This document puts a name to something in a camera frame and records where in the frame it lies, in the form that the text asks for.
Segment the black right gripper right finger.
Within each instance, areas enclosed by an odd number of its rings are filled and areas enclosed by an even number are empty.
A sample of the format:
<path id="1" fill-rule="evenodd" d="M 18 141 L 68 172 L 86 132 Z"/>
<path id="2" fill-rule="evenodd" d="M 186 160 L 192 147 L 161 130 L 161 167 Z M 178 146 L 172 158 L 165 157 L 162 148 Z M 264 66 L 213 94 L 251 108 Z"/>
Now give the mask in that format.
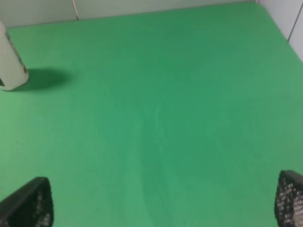
<path id="1" fill-rule="evenodd" d="M 292 170 L 279 173 L 274 214 L 279 227 L 303 226 L 303 176 Z"/>

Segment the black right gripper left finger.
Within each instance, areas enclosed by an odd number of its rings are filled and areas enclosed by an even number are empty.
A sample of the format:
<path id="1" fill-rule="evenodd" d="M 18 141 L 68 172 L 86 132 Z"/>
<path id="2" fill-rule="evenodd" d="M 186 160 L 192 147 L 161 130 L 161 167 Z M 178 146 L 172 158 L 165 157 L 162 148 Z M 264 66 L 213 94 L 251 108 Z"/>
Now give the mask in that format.
<path id="1" fill-rule="evenodd" d="M 54 207 L 47 177 L 36 177 L 0 202 L 2 227 L 51 227 Z"/>

